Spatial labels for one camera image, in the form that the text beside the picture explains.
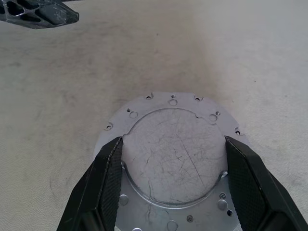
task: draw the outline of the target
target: circular metal plate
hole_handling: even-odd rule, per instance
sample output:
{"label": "circular metal plate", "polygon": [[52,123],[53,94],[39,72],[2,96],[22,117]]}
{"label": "circular metal plate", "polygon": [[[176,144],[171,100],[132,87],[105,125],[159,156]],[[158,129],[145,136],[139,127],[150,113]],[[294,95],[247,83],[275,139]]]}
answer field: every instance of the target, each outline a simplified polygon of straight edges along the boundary
{"label": "circular metal plate", "polygon": [[[238,219],[227,177],[220,174],[227,170],[225,135],[248,144],[224,108],[191,93],[155,92],[120,108],[94,151],[95,157],[123,136],[121,194],[128,202],[120,204],[117,226],[122,231],[233,230]],[[226,209],[233,210],[232,217]]]}

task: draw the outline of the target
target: scratched metal surface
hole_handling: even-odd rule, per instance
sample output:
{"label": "scratched metal surface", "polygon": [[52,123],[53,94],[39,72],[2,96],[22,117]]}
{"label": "scratched metal surface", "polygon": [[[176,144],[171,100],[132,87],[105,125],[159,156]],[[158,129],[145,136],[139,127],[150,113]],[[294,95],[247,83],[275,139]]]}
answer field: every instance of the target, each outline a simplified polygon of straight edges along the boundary
{"label": "scratched metal surface", "polygon": [[195,200],[227,170],[217,125],[182,109],[155,111],[124,136],[122,158],[139,188],[165,203]]}
{"label": "scratched metal surface", "polygon": [[54,231],[105,121],[155,90],[225,107],[308,220],[308,1],[69,6],[57,29],[0,22],[0,230]]}

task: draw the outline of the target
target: screw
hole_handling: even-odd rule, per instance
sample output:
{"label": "screw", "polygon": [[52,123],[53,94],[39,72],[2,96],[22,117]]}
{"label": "screw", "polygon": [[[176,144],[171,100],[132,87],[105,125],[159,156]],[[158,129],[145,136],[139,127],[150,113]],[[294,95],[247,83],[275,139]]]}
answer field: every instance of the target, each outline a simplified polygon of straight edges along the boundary
{"label": "screw", "polygon": [[192,215],[187,216],[186,220],[187,220],[189,223],[192,223],[192,222],[193,222],[193,217],[192,217]]}
{"label": "screw", "polygon": [[224,194],[223,192],[219,195],[220,199],[226,199],[226,194]]}

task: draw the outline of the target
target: black carbon fiber piece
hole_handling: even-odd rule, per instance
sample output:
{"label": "black carbon fiber piece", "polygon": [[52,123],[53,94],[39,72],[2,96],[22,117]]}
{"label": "black carbon fiber piece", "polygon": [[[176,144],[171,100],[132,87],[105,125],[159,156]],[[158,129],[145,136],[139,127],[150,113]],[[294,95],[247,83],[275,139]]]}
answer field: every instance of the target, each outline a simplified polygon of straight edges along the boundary
{"label": "black carbon fiber piece", "polygon": [[114,231],[122,178],[122,137],[104,145],[74,187],[57,231]]}
{"label": "black carbon fiber piece", "polygon": [[246,160],[228,144],[228,180],[231,198],[244,231],[255,231],[261,223],[266,204]]}
{"label": "black carbon fiber piece", "polygon": [[287,190],[247,145],[226,136],[228,180],[243,231],[308,231]]}
{"label": "black carbon fiber piece", "polygon": [[0,21],[42,29],[79,20],[79,14],[61,0],[0,0]]}
{"label": "black carbon fiber piece", "polygon": [[111,157],[101,196],[101,218],[106,231],[115,230],[116,213],[121,191],[121,155],[122,145],[121,148],[119,146],[116,148]]}

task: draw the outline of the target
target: gray floor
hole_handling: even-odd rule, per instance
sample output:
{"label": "gray floor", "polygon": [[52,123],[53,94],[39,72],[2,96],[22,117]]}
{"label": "gray floor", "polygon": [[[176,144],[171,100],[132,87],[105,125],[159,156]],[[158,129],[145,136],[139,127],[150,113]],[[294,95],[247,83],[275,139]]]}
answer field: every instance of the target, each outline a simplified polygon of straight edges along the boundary
{"label": "gray floor", "polygon": [[151,91],[223,105],[308,220],[308,2],[86,0],[0,23],[0,230],[55,230],[104,122]]}

